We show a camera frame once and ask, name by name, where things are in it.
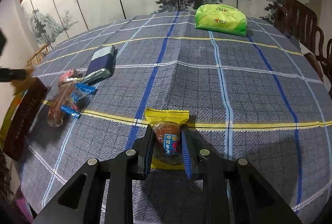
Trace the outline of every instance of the blue stripe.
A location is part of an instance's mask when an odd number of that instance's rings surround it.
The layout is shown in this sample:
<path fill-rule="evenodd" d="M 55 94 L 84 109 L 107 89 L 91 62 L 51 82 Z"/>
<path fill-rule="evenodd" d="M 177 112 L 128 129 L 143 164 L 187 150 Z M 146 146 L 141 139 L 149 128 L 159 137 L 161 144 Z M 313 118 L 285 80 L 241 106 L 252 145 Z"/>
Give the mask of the blue stripe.
<path fill-rule="evenodd" d="M 252 39 L 250 37 L 248 37 L 249 41 L 252 42 L 253 46 L 258 50 L 258 53 L 260 54 L 261 58 L 263 59 L 266 67 L 270 70 L 273 71 L 272 67 L 270 66 L 270 64 L 268 63 L 266 57 L 264 56 L 263 52 L 260 50 L 260 48 L 254 44 L 254 42 L 252 41 Z M 281 97 L 283 98 L 283 101 L 288 109 L 288 111 L 291 113 L 294 122 L 298 123 L 298 117 L 296 116 L 295 112 L 293 111 L 293 109 L 291 108 L 285 93 L 283 92 L 283 89 L 281 87 L 281 84 L 278 80 L 278 77 L 275 74 L 272 74 L 274 81 L 276 82 L 278 89 L 280 91 Z M 295 147 L 296 147 L 296 153 L 297 153 L 297 157 L 298 157 L 298 197 L 297 197 L 297 205 L 300 204 L 301 202 L 301 197 L 302 197 L 302 158 L 301 158 L 301 148 L 300 148 L 300 141 L 298 138 L 298 129 L 295 129 L 294 131 L 294 139 L 295 139 Z"/>
<path fill-rule="evenodd" d="M 213 44 L 215 50 L 215 63 L 219 66 L 218 78 L 219 78 L 220 94 L 226 111 L 225 121 L 228 121 L 228 126 L 227 129 L 225 130 L 224 154 L 225 156 L 227 155 L 227 159 L 231 159 L 233 156 L 233 128 L 230 126 L 230 122 L 233 123 L 233 109 L 230 105 L 230 101 L 227 94 L 225 75 L 222 68 L 220 67 L 221 60 L 219 57 L 219 48 L 218 45 L 215 43 L 215 40 L 213 39 L 213 33 L 211 31 L 209 31 L 209 36 L 210 36 L 210 41 Z"/>
<path fill-rule="evenodd" d="M 166 51 L 166 46 L 167 46 L 167 41 L 168 41 L 169 37 L 172 34 L 172 31 L 174 29 L 174 23 L 178 19 L 178 16 L 179 16 L 179 12 L 176 13 L 176 17 L 174 18 L 174 21 L 173 21 L 173 23 L 172 23 L 172 25 L 171 25 L 168 33 L 167 33 L 167 36 L 164 38 L 164 41 L 163 41 L 163 44 L 161 46 L 161 50 L 160 50 L 160 53 L 159 53 L 159 56 L 158 56 L 158 59 L 157 59 L 156 63 L 161 63 L 161 61 L 164 57 L 164 54 L 165 54 L 165 51 Z M 159 66 L 155 66 L 153 68 L 153 71 L 150 75 L 149 81 L 147 82 L 143 97 L 141 99 L 141 103 L 140 103 L 140 105 L 137 109 L 137 112 L 136 112 L 136 115 L 135 115 L 136 119 L 142 119 L 142 117 L 143 117 L 143 113 L 144 113 L 149 95 L 151 93 L 153 82 L 154 82 L 154 79 L 156 78 L 158 68 L 159 68 Z M 128 137 L 127 144 L 126 144 L 126 150 L 133 146 L 134 141 L 135 141 L 136 136 L 137 136 L 138 129 L 139 129 L 138 126 L 132 126 L 132 128 L 130 129 L 129 137 Z"/>

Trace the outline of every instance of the brand logo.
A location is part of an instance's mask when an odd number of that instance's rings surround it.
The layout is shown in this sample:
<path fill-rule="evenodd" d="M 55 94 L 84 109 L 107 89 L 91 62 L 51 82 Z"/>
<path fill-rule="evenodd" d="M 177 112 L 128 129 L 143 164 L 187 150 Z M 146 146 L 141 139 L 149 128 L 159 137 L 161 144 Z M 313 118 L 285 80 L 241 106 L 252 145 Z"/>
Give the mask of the brand logo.
<path fill-rule="evenodd" d="M 215 18 L 215 23 L 217 23 L 217 24 L 226 24 L 227 21 L 226 20 L 220 20 L 219 18 Z"/>
<path fill-rule="evenodd" d="M 227 9 L 222 8 L 222 7 L 217 7 L 216 10 L 217 10 L 217 11 L 222 11 L 222 12 L 228 12 Z"/>

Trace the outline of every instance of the gray plaid tablecloth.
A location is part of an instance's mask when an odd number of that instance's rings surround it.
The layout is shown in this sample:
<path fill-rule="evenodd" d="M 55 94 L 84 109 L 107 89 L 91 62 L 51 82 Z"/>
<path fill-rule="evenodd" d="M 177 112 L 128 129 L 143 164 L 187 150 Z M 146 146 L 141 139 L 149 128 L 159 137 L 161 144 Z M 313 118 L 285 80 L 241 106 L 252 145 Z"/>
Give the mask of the gray plaid tablecloth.
<path fill-rule="evenodd" d="M 267 22 L 248 18 L 247 37 L 195 29 L 194 12 L 117 21 L 71 38 L 34 74 L 57 92 L 58 77 L 85 71 L 114 45 L 114 74 L 86 113 L 52 128 L 42 105 L 19 161 L 22 192 L 36 212 L 91 157 L 106 160 L 145 133 L 146 107 L 190 111 L 203 145 L 247 158 L 311 223 L 330 196 L 332 101 L 300 51 Z M 202 184 L 183 171 L 153 170 L 133 183 L 135 223 L 201 223 Z M 106 200 L 104 197 L 102 219 Z"/>

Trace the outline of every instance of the blue snack package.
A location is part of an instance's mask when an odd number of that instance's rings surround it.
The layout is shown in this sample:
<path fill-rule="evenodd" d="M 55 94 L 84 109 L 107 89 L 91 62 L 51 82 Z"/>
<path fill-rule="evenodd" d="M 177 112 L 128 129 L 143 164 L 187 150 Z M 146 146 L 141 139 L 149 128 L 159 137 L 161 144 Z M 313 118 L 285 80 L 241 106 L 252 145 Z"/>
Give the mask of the blue snack package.
<path fill-rule="evenodd" d="M 77 83 L 75 84 L 74 90 L 70 94 L 70 98 L 67 99 L 66 105 L 61 106 L 61 110 L 67 114 L 75 118 L 79 118 L 81 116 L 81 109 L 83 108 L 84 104 L 80 101 L 85 96 L 94 94 L 96 92 L 96 88 Z"/>

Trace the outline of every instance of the black mechanical part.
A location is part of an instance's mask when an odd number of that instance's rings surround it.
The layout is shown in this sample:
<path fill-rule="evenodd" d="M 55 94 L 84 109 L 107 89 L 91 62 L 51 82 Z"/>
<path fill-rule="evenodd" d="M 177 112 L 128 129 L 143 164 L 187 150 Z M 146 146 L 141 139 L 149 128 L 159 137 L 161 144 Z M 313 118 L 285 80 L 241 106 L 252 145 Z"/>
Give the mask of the black mechanical part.
<path fill-rule="evenodd" d="M 264 177 L 244 158 L 230 161 L 210 152 L 181 128 L 192 165 L 192 180 L 203 180 L 204 224 L 230 223 L 226 179 L 235 224 L 301 224 L 298 216 Z M 151 168 L 155 134 L 150 126 L 132 149 L 114 159 L 89 159 L 51 199 L 34 224 L 100 222 L 106 180 L 109 189 L 105 224 L 133 224 L 132 180 L 145 180 Z"/>

